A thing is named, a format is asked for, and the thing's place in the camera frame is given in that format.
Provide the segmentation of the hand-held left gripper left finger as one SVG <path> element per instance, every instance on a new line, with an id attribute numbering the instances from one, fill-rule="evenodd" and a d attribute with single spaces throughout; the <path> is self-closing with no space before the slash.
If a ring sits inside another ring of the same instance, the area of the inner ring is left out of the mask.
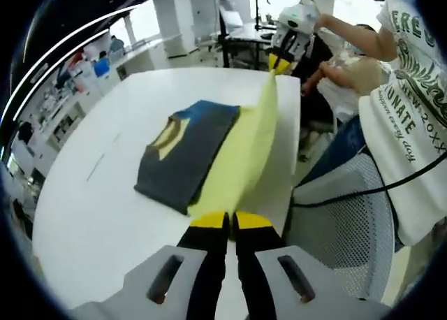
<path id="1" fill-rule="evenodd" d="M 194 219 L 176 246 L 165 246 L 124 278 L 124 319 L 213 319 L 225 277 L 228 213 Z"/>

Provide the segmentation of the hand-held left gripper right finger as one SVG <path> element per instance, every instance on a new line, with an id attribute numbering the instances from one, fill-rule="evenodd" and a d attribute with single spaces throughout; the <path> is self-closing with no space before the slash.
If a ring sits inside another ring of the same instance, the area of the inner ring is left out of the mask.
<path id="1" fill-rule="evenodd" d="M 349 318 L 349 296 L 334 272 L 285 246 L 267 218 L 235 212 L 233 237 L 250 319 Z"/>

